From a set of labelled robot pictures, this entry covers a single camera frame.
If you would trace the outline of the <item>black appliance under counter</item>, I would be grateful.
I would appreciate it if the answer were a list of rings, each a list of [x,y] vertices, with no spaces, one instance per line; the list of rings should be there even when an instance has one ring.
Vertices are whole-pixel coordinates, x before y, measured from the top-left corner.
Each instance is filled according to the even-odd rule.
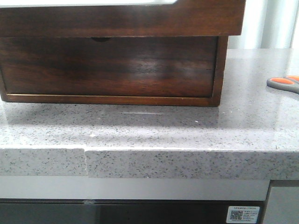
[[[229,206],[259,206],[263,201],[200,200],[0,200],[2,224],[227,224]]]

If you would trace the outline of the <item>grey orange scissors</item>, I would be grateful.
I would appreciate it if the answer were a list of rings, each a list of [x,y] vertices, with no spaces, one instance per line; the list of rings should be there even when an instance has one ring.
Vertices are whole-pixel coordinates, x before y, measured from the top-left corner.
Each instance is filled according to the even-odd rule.
[[[299,93],[299,76],[272,77],[266,83],[274,89]]]

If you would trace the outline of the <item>white QR code sticker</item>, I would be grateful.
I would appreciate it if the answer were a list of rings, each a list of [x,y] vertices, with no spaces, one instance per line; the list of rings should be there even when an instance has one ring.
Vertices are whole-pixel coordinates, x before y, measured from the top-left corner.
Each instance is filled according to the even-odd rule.
[[[259,211],[259,206],[229,206],[226,223],[256,224],[259,216]]]

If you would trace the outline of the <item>grey cabinet door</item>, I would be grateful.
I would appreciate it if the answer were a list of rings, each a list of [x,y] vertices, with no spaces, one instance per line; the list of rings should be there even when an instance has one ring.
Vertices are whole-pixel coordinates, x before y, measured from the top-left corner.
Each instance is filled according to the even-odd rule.
[[[272,181],[267,196],[264,224],[299,222],[299,182]]]

